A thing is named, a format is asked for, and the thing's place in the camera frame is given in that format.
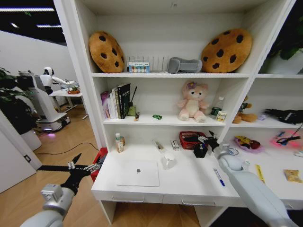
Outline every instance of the white robot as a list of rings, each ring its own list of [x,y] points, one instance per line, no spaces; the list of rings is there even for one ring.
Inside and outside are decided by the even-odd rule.
[[[30,91],[30,100],[40,116],[37,123],[43,131],[58,131],[71,122],[66,113],[58,113],[55,110],[40,76],[34,75],[31,71],[19,71],[17,81],[23,90]]]
[[[45,87],[45,90],[48,94],[53,92],[52,84],[59,84],[62,88],[78,87],[78,83],[74,80],[68,81],[63,80],[54,75],[54,71],[51,67],[45,67],[44,73],[40,75],[40,79]]]
[[[229,154],[229,144],[219,146],[214,137],[203,137],[202,140],[211,146],[220,168],[228,175],[234,189],[252,213],[270,227],[299,227],[289,218],[282,201],[256,175],[248,172],[241,160]],[[78,187],[80,180],[90,174],[88,169],[95,171],[96,168],[100,168],[100,166],[81,168],[79,165],[75,167],[73,162],[68,164],[71,176],[61,186],[51,184],[41,191],[46,201],[44,211],[29,218],[21,227],[63,227],[62,221],[77,192],[75,186]]]

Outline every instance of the white mug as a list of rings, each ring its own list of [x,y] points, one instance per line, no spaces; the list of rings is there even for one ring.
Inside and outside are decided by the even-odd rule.
[[[166,152],[162,158],[162,164],[165,169],[170,169],[176,164],[175,156],[172,153]]]

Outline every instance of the white table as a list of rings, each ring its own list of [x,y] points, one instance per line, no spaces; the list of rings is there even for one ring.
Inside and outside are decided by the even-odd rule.
[[[163,145],[172,150],[170,144]],[[269,148],[256,155],[237,149],[240,151],[239,158],[250,161],[249,171],[256,174],[255,164],[261,166],[266,185],[288,209],[303,209],[303,183],[288,182],[283,173],[283,169],[298,169],[303,173],[303,158],[294,156],[290,150]],[[170,170],[164,170],[160,162],[163,155],[151,142],[126,145],[122,153],[111,149],[91,189],[109,223],[113,220],[116,202],[193,205],[201,226],[210,226],[228,207],[246,207],[213,154],[196,158],[189,150],[172,152],[177,164]],[[119,169],[117,165],[119,161],[129,159],[156,160],[160,186],[118,186],[115,180],[116,170]],[[213,168],[219,171],[225,187],[220,184]]]
[[[53,100],[58,108],[58,111],[61,112],[61,107],[60,105],[58,104],[58,101],[56,99],[56,96],[63,96],[63,97],[66,97],[69,105],[70,105],[70,108],[67,109],[65,112],[68,112],[70,111],[71,109],[75,108],[77,105],[74,105],[72,102],[71,102],[71,97],[81,97],[82,99],[82,102],[83,102],[83,105],[84,105],[84,109],[85,109],[85,116],[82,118],[82,119],[85,119],[88,114],[87,114],[87,111],[86,111],[86,107],[85,107],[85,104],[84,104],[84,100],[83,100],[83,96],[82,96],[82,93],[78,93],[78,94],[68,94],[68,88],[65,88],[65,89],[61,89],[61,90],[58,90],[58,91],[54,91],[53,93],[49,94],[50,97],[53,97]]]

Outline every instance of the book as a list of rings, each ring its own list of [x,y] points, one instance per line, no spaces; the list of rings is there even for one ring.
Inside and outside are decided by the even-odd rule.
[[[119,119],[118,109],[117,109],[117,102],[116,102],[116,93],[115,93],[116,89],[117,88],[112,89],[112,96],[113,96],[113,101],[114,101],[114,108],[115,108],[116,119]]]
[[[113,115],[111,115],[110,117],[113,118],[113,119],[117,119],[115,104],[114,104],[114,98],[113,98],[113,92],[109,93],[109,97],[110,97],[110,108],[111,108],[111,112],[113,113]]]
[[[130,100],[130,90],[131,84],[121,84],[118,86],[121,119],[124,119],[127,116],[129,110],[128,103]]]
[[[115,112],[113,112],[113,109],[112,109],[110,96],[106,99],[106,102],[107,102],[108,111],[109,111],[109,118],[115,118]]]
[[[105,92],[101,93],[100,96],[101,96],[101,101],[102,101],[104,117],[105,118],[110,118],[109,108],[108,108],[108,104],[107,104],[107,98],[109,97],[109,92],[105,91]]]
[[[117,105],[118,118],[121,119],[120,101],[119,101],[119,96],[118,96],[118,88],[115,88],[115,97],[116,97],[116,105]]]

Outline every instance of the silver laptop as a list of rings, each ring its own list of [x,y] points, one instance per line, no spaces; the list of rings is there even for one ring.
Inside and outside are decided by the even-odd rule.
[[[116,184],[120,186],[159,187],[157,161],[127,160],[118,164]]]

